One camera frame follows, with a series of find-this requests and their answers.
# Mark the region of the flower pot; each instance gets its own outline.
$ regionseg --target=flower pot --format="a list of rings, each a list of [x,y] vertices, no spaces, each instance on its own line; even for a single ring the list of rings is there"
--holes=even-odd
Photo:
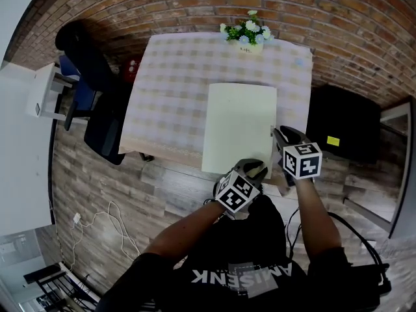
[[[252,45],[252,44],[242,44],[238,40],[232,41],[233,46],[236,50],[241,53],[247,53],[250,55],[260,55],[263,51],[263,43]]]

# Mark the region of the black and white cube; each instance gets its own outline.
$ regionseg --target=black and white cube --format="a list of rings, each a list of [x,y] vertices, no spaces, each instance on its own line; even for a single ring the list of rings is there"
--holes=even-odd
[[[283,168],[296,179],[317,177],[322,166],[322,152],[316,142],[283,149]]]
[[[259,190],[232,170],[220,180],[220,188],[215,200],[221,202],[231,212],[236,213],[259,194]]]

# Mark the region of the red object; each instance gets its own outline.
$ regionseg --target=red object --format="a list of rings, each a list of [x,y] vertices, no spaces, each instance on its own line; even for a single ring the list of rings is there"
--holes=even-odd
[[[137,75],[138,68],[140,66],[141,56],[131,57],[123,64],[122,77],[123,81],[128,83],[134,83]]]

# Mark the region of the forearm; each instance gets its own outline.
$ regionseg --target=forearm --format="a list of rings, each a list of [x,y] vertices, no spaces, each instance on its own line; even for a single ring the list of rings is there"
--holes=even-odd
[[[302,235],[309,258],[330,248],[341,247],[341,236],[319,198],[314,184],[308,179],[298,180],[296,191]]]
[[[145,253],[159,254],[176,263],[188,255],[190,249],[226,210],[219,202],[209,202],[158,234]]]

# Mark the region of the black t-shirt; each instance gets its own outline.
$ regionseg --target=black t-shirt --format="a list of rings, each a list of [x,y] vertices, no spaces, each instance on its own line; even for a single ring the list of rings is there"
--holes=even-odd
[[[261,218],[250,212],[247,220],[213,225],[179,269],[159,255],[142,254],[96,311],[342,310],[332,304],[350,268],[343,249],[316,257],[306,275],[285,255],[280,214],[264,213],[264,203],[262,210]]]

